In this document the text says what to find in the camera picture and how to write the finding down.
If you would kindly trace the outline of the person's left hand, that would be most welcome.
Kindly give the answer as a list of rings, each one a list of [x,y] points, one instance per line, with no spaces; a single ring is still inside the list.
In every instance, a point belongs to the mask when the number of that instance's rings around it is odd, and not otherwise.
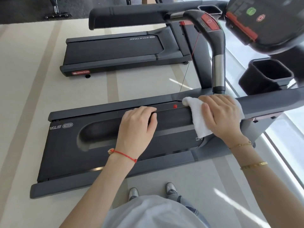
[[[112,153],[136,162],[151,142],[155,131],[148,131],[151,114],[155,107],[141,106],[125,112],[122,117],[116,147]]]

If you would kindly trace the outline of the person's right hand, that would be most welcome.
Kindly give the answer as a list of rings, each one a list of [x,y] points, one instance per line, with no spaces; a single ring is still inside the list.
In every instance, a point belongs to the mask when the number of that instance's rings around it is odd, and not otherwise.
[[[198,99],[207,103],[211,109],[215,126],[208,129],[222,139],[229,148],[243,146],[249,142],[240,129],[241,111],[235,99],[229,95],[220,94],[202,95]]]

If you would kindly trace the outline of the white cleaning cloth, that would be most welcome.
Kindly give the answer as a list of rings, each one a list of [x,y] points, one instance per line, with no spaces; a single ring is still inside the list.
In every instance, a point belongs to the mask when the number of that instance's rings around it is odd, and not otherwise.
[[[235,101],[236,101],[237,107],[241,111],[241,121],[242,121],[243,119],[245,119],[245,115],[243,113],[241,104],[238,102],[237,99],[235,99]],[[202,114],[202,104],[203,104],[203,102],[201,100],[199,100],[198,98],[185,97],[182,100],[182,103],[183,103],[184,106],[188,106],[191,109],[192,121],[193,121],[193,124],[194,124],[194,128],[195,128],[197,137],[198,138],[203,138],[203,137],[206,137],[208,135],[213,134],[212,131],[209,130],[208,127],[206,126],[206,123],[205,123],[204,118],[203,118],[203,114]]]

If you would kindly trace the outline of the dark grey treadmill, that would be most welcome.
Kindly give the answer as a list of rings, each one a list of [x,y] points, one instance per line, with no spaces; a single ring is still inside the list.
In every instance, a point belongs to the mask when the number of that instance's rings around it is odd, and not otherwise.
[[[188,64],[191,55],[181,29],[167,25],[151,31],[66,39],[60,71],[66,77],[122,69]]]
[[[30,198],[91,185],[108,160],[108,150],[116,145],[122,116],[142,105],[157,108],[158,126],[147,149],[127,177],[231,153],[213,134],[197,137],[191,109],[182,103],[185,97],[226,92],[226,39],[218,20],[225,21],[227,4],[225,1],[191,1],[93,9],[89,16],[90,30],[145,23],[177,23],[189,47],[200,88],[50,113],[50,129],[37,183],[31,186]],[[215,18],[199,10],[199,5],[215,5],[222,10],[222,15]],[[299,55],[304,61],[304,51],[298,52],[298,49],[299,45],[269,56],[283,63],[295,75],[296,65],[291,65],[291,55]],[[304,106],[304,87],[236,99],[245,115],[240,123],[241,131],[247,133],[253,123],[264,118],[266,130],[278,114]]]

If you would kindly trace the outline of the person's left forearm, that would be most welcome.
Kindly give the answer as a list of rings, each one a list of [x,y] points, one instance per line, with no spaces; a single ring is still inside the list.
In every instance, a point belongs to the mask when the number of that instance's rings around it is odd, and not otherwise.
[[[134,165],[122,155],[110,154],[100,175],[59,228],[101,228],[118,189]]]

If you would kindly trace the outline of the person's right forearm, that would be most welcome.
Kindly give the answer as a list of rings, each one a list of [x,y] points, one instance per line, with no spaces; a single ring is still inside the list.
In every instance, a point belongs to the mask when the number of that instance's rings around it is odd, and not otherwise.
[[[229,148],[241,166],[265,162],[250,142]],[[304,205],[269,165],[242,170],[271,228],[304,228]]]

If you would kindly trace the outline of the black cup holder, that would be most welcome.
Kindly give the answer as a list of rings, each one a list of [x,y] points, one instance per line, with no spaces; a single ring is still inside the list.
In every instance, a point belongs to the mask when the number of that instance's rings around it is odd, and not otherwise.
[[[199,5],[198,9],[214,16],[215,18],[219,18],[222,15],[222,10],[215,5]]]
[[[251,60],[238,84],[247,95],[257,95],[287,89],[294,73],[272,58]]]

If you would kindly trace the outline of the grey sneaker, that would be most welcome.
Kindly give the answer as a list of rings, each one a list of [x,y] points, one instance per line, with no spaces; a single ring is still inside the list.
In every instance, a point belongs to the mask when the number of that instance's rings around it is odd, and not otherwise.
[[[137,197],[139,197],[138,190],[135,187],[131,188],[128,193],[128,201],[131,201],[132,199]]]
[[[178,195],[177,189],[175,185],[172,182],[168,182],[165,186],[166,189],[166,195]]]

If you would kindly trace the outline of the gold bangle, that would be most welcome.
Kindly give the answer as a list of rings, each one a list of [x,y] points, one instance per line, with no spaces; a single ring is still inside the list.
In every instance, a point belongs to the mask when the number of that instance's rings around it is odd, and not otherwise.
[[[241,166],[240,170],[243,171],[245,169],[256,168],[256,167],[263,166],[263,165],[268,165],[268,162],[260,162],[260,163],[256,163],[256,164]]]

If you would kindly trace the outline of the light grey shirt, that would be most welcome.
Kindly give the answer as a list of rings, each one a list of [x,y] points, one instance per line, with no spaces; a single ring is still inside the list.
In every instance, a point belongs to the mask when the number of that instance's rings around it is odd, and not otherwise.
[[[182,204],[158,195],[147,195],[110,210],[101,228],[207,227]]]

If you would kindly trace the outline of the grey jeans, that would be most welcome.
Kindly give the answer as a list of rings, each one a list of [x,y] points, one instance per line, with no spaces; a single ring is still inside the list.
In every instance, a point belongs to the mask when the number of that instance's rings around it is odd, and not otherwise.
[[[204,225],[206,225],[207,228],[211,228],[209,222],[206,220],[206,218],[203,216],[200,211],[198,211],[187,199],[185,199],[183,196],[177,193],[177,191],[171,189],[167,192],[166,195],[167,199],[176,201],[186,208],[188,208],[191,212],[193,212],[202,222]]]

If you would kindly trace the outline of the black treadmill console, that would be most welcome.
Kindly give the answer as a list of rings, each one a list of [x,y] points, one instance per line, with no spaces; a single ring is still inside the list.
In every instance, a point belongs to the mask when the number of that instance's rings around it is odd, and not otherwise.
[[[225,21],[244,45],[281,53],[304,41],[304,0],[229,0]]]

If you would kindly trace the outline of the black gym machine base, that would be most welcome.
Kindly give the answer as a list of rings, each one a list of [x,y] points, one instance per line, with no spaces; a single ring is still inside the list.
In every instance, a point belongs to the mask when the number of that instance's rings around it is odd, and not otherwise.
[[[60,12],[58,7],[58,1],[57,0],[50,0],[51,5],[54,9],[52,14],[48,14],[44,16],[45,20],[51,20],[51,19],[59,19],[59,18],[70,18],[72,15],[68,12]]]

